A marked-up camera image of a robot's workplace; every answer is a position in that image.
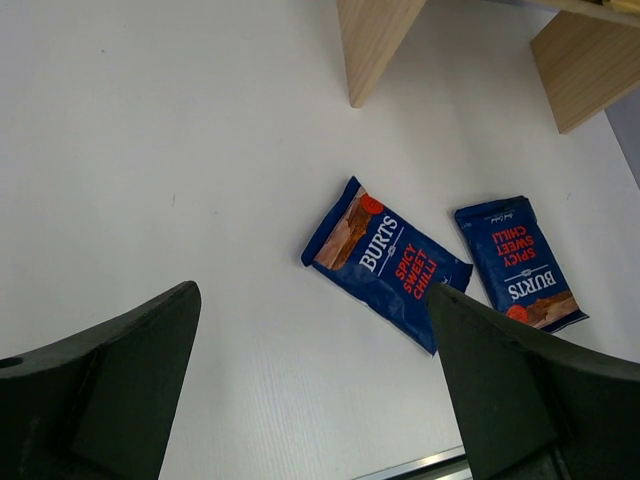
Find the blue Burts chips bag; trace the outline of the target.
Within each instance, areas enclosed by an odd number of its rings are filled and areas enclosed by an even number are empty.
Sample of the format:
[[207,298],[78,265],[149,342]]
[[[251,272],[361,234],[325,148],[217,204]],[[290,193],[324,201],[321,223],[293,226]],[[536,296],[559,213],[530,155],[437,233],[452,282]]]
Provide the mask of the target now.
[[390,321],[429,354],[437,352],[427,293],[437,284],[465,292],[473,266],[347,182],[301,254],[349,295]]
[[553,333],[588,315],[579,307],[528,198],[517,196],[454,212],[495,310]]

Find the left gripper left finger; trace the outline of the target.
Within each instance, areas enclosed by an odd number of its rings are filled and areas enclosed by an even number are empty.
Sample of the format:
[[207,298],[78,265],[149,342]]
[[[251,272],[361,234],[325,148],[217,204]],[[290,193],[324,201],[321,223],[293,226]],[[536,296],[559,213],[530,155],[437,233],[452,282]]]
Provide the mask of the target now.
[[200,290],[185,281],[2,359],[2,478],[158,478],[200,312]]

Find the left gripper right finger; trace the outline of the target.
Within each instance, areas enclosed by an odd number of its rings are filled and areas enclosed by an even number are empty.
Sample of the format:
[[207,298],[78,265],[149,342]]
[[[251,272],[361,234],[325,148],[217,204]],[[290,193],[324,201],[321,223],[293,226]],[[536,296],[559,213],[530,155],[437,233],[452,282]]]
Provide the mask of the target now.
[[638,478],[638,364],[447,285],[430,289],[427,307],[474,478]]

